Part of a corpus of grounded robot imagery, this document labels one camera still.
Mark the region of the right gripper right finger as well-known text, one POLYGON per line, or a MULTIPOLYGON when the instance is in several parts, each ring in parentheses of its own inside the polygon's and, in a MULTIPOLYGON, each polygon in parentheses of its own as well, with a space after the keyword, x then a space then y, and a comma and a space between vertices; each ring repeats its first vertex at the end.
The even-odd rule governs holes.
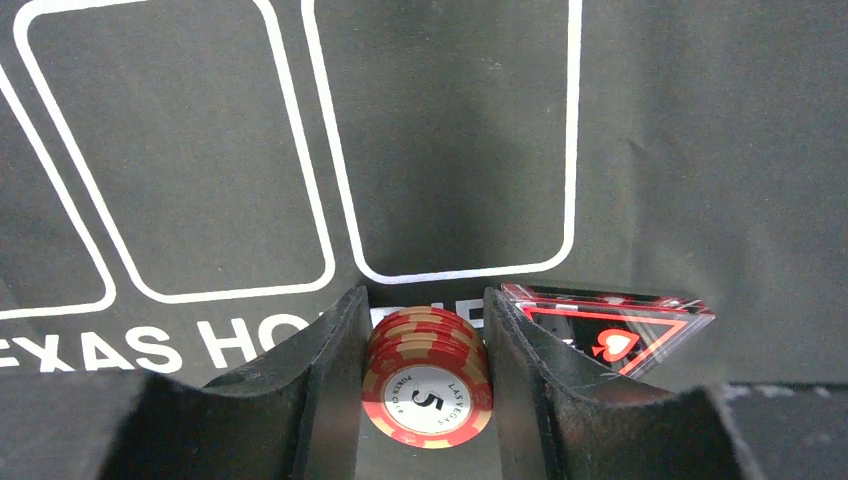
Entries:
POLYGON ((726 388, 672 393, 613 373, 484 293, 507 479, 759 479, 726 388))

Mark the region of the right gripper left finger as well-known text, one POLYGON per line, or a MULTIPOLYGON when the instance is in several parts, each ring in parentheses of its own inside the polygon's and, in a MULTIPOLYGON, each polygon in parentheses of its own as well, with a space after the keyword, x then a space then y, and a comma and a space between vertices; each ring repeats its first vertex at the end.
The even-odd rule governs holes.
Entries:
POLYGON ((349 479, 371 331, 365 288, 194 387, 144 370, 5 374, 5 479, 349 479))

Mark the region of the red chips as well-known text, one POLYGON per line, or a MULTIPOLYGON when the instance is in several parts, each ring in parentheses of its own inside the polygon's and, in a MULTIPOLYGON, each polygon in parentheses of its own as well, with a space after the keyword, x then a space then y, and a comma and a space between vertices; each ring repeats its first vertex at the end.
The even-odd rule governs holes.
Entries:
POLYGON ((400 443, 465 443, 494 409, 484 342, 468 321, 441 308, 392 312, 369 338, 361 400, 373 425, 400 443))

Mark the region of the red triangular spade marker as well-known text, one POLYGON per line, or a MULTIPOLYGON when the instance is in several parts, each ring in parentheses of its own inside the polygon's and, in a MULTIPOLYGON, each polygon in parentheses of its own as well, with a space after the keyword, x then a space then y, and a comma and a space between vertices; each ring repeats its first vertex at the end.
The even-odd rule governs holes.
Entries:
POLYGON ((638 378, 716 315, 700 299, 503 283, 534 324, 619 374, 638 378))

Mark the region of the black poker table mat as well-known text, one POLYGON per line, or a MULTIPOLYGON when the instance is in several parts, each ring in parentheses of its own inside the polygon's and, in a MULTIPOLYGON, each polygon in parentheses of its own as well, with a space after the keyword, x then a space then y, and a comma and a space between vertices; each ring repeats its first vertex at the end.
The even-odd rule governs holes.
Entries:
POLYGON ((494 409, 384 434, 369 338, 503 283, 716 318, 630 379, 726 388, 759 479, 847 475, 843 1, 5 1, 1 378, 194 387, 348 290, 349 479, 507 479, 494 409))

